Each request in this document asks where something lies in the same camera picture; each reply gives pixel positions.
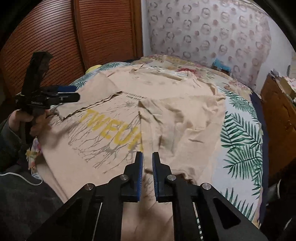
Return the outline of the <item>grey left sleeve forearm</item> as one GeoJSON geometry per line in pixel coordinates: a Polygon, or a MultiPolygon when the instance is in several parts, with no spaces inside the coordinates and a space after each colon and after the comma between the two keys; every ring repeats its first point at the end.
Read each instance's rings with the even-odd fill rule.
{"type": "Polygon", "coordinates": [[[0,148],[1,172],[16,164],[25,166],[26,151],[29,147],[25,141],[10,129],[8,119],[1,123],[0,148]]]}

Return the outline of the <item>person's left hand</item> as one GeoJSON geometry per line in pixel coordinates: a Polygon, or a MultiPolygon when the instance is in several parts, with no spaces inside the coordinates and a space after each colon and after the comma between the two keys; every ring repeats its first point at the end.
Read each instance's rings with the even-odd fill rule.
{"type": "Polygon", "coordinates": [[[33,137],[38,136],[43,130],[49,129],[49,122],[51,120],[50,110],[45,110],[45,112],[38,117],[33,117],[28,113],[15,110],[8,118],[8,124],[13,132],[18,132],[21,123],[30,123],[32,127],[30,128],[29,134],[33,137]]]}

